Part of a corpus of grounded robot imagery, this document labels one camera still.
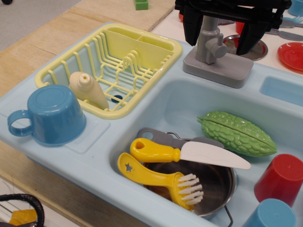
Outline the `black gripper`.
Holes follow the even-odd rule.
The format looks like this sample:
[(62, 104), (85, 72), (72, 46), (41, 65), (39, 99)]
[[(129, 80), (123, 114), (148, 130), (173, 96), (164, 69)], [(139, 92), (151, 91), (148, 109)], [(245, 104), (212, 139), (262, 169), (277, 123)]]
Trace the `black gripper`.
[(272, 24), (281, 24), (290, 0), (177, 0), (175, 9), (183, 15), (185, 40), (196, 45), (203, 16), (234, 20), (236, 31), (242, 26), (236, 54), (244, 55), (261, 40)]

